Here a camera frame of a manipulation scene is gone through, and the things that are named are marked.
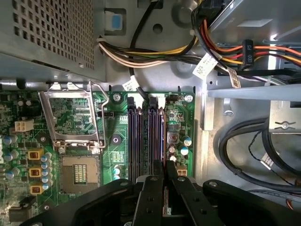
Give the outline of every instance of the white label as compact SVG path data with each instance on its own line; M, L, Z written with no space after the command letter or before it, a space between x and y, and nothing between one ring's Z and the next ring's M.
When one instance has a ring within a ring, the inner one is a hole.
M133 91L136 91L137 88L139 87L139 84L135 78L134 75L131 76L131 80L130 81L127 81L126 83L124 83L123 85L123 88L125 89L125 91L128 91L128 92L133 92Z
M274 162L272 161L272 159L269 157L269 155L267 153L264 154L264 156L261 158L260 162L269 170L271 170L271 167L274 164Z
M238 79L237 73L232 68L228 67L228 72L230 76L230 81L233 88L241 88L240 81Z
M200 79L206 80L206 77L216 65L217 61L208 53L206 53L192 73L198 76Z

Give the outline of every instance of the blue capacitor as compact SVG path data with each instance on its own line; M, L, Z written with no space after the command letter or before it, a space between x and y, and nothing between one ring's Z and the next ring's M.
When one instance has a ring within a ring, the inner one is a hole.
M118 179L120 179L120 176L115 175L113 179L114 179L114 180L118 180Z

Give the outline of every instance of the white wire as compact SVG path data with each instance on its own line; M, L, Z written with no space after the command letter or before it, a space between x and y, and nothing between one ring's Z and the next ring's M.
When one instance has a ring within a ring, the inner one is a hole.
M132 67L132 68L147 68L147 67L153 67L153 66L157 66L160 64L164 64L167 63L166 61L153 61L153 62L149 62L149 63L135 63L135 62L130 62L127 61L125 59L120 58L119 56L111 53L110 51L108 51L101 43L99 43L99 47L113 60L115 60L116 62L127 66L127 67Z

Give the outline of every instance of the green circuit board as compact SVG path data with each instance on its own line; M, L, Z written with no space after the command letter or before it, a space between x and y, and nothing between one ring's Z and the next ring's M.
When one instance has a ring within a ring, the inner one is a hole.
M40 150L41 154L51 153L52 183L48 190L36 195L36 202L32 206L30 216L52 209L115 179L128 177L128 92L118 92L121 96L118 102L113 100L113 95L116 93L108 92L110 101L105 108L104 120L108 146L101 154L92 154L85 147L69 147L63 153L59 153L57 148L53 149L37 92L0 92L0 135L3 138L3 156L17 152L17 157L12 161L0 163L0 226L20 223L12 219L9 209L18 207L20 200L31 195L31 185L41 184L41 177L31 177L29 172L30 169L41 165L40 159L29 159L29 152L32 150ZM184 97L186 95L194 97L194 94L183 92L163 94L166 96L166 132L178 134L176 151L172 155L176 157L178 166L186 168L187 176L192 176L193 144L189 146L189 153L185 157L180 154L177 147L182 145L184 137L193 139L194 100L186 102ZM98 105L103 101L102 93L94 92L96 113L99 111ZM56 117L57 132L73 135L95 132L86 99L60 98L51 99L50 103ZM27 119L34 119L33 129L27 132L16 132L15 122ZM103 119L99 115L97 115L97 126L102 135ZM14 137L16 141L6 145L4 143L6 137ZM18 169L19 174L13 179L5 178L6 173L12 169ZM80 173L74 175L70 173L72 169L73 172L76 169Z

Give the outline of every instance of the capacitor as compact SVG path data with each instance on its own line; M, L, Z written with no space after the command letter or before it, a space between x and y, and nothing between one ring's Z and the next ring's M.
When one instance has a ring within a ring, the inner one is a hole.
M47 162L47 160L51 159L52 154L50 152L45 153L41 156L41 162Z
M45 170L45 169L47 169L49 166L51 166L51 164L52 164L52 161L51 161L51 160L47 160L46 162L43 162L43 163L41 164L41 168L42 168L43 170Z
M43 190L48 190L49 188L51 188L51 186L53 185L53 181L52 180L49 180L47 183L44 183L42 185L42 189Z
M23 105L24 105L24 101L23 101L23 100L19 100L19 101L18 101L18 106L19 106L19 107L22 107Z
M47 169L43 169L41 172L42 176L47 176L49 173L51 173L52 168L51 167L47 167Z
M170 153L175 153L175 146L174 145L170 145L170 147L168 148L168 151Z
M18 156L19 156L19 153L17 151L13 150L4 156L4 160L12 161L12 160L16 159Z
M120 176L115 175L113 179L114 179L114 180L118 180L118 179L120 179Z
M120 174L120 169L115 168L115 169L113 170L113 173L114 173L114 175Z
M180 149L180 152L182 155L188 155L188 153L189 153L188 147L182 145L182 146L180 146L179 149Z
M5 177L8 180L13 179L14 177L17 177L20 173L20 170L18 168L13 168L12 170L5 173Z
M183 137L182 141L186 147L189 147L192 145L192 140L190 137Z
M174 155L172 155L172 156L169 157L169 160L170 161L177 161L177 158Z
M3 137L3 143L5 145L12 145L18 140L18 137L16 135L12 136L4 136Z

